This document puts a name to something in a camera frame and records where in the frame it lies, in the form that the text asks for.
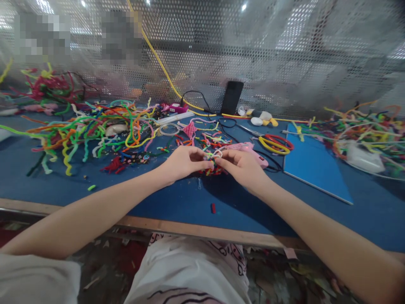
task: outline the left hand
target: left hand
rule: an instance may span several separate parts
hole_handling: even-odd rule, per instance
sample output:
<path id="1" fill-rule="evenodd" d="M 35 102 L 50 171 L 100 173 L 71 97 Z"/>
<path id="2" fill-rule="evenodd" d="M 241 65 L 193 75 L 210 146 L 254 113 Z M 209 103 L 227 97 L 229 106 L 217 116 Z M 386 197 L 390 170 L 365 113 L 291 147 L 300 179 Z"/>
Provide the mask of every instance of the left hand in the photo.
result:
<path id="1" fill-rule="evenodd" d="M 213 169 L 212 162 L 204 160 L 205 153 L 197 147 L 179 146 L 157 170 L 173 184 L 176 180 L 199 170 Z"/>

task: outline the hand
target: hand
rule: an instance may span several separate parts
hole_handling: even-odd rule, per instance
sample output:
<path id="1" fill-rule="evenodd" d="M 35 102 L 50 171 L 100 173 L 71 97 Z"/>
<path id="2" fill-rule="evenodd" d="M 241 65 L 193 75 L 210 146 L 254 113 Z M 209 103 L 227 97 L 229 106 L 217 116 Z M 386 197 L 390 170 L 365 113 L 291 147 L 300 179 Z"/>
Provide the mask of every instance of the hand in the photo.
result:
<path id="1" fill-rule="evenodd" d="M 228 171 L 235 180 L 255 196 L 260 196 L 273 183 L 254 156 L 248 152 L 223 150 L 215 162 Z"/>
<path id="2" fill-rule="evenodd" d="M 204 160 L 205 153 L 197 147 L 179 146 L 158 168 L 166 176 L 168 185 L 199 170 L 213 169 L 213 163 Z"/>

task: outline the perforated mesh curtain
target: perforated mesh curtain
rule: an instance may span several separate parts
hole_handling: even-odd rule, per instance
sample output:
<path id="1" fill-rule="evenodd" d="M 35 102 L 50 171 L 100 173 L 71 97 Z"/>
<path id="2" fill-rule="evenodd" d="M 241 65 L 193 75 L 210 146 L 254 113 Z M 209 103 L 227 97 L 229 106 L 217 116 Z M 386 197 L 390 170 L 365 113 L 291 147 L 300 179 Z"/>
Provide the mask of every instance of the perforated mesh curtain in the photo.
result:
<path id="1" fill-rule="evenodd" d="M 240 105 L 274 116 L 326 118 L 324 106 L 344 108 L 378 99 L 381 109 L 405 105 L 405 18 L 400 0 L 132 0 L 142 26 L 180 94 L 204 93 L 219 111 L 229 80 L 245 83 Z M 102 61 L 102 16 L 129 11 L 125 0 L 0 0 L 2 67 L 15 54 L 16 14 L 70 15 L 70 61 L 104 98 L 178 101 L 145 41 L 137 60 Z M 17 62 L 3 88 L 26 88 Z M 205 106 L 201 96 L 189 102 Z"/>

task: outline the forearm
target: forearm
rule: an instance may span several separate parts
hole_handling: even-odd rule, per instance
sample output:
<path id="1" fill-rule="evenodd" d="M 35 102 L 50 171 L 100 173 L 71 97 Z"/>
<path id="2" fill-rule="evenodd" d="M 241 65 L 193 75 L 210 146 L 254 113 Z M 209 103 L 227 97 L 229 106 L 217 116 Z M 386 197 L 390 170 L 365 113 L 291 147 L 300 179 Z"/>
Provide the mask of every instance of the forearm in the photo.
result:
<path id="1" fill-rule="evenodd" d="M 2 249 L 64 259 L 117 223 L 153 192 L 167 186 L 156 170 L 69 204 L 20 233 Z"/>
<path id="2" fill-rule="evenodd" d="M 258 194 L 319 258 L 368 303 L 402 303 L 405 266 L 272 181 Z"/>

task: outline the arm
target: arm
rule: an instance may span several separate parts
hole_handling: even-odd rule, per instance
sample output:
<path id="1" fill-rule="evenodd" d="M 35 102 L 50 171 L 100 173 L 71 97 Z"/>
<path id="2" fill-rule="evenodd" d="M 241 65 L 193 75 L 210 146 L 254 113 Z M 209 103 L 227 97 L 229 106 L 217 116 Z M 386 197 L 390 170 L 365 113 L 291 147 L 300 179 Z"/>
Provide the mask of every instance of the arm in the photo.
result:
<path id="1" fill-rule="evenodd" d="M 152 193 L 194 171 L 212 167 L 205 153 L 180 146 L 157 169 L 91 194 L 45 217 L 8 242 L 0 253 L 64 259 L 108 230 Z"/>
<path id="2" fill-rule="evenodd" d="M 404 303 L 402 263 L 278 186 L 250 154 L 227 150 L 216 162 L 283 218 L 359 297 L 367 303 Z"/>

